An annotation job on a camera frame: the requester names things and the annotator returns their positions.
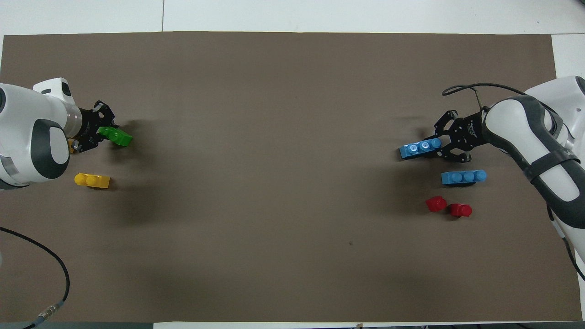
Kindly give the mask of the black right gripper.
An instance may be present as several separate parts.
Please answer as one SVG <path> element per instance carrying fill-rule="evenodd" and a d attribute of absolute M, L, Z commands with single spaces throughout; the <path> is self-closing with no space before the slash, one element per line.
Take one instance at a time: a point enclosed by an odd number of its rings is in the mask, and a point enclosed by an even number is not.
<path fill-rule="evenodd" d="M 443 146 L 440 149 L 430 152 L 431 158 L 443 159 L 451 163 L 468 163 L 471 161 L 471 154 L 468 152 L 475 147 L 482 146 L 487 140 L 482 135 L 483 122 L 481 114 L 469 115 L 465 118 L 459 118 L 456 110 L 446 111 L 433 125 L 433 134 L 426 139 L 440 138 L 450 136 L 452 125 L 452 144 L 455 146 Z M 459 149 L 461 153 L 454 153 L 454 149 Z"/>

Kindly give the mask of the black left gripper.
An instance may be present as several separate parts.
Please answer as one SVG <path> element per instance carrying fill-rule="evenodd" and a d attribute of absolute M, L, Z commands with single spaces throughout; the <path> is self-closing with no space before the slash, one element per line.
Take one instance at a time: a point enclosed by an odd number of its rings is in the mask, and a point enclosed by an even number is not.
<path fill-rule="evenodd" d="M 118 128 L 113 111 L 102 101 L 96 101 L 93 111 L 80 108 L 80 112 L 81 127 L 75 136 L 75 148 L 79 149 L 79 153 L 98 147 L 104 140 L 98 136 L 98 127 Z"/>

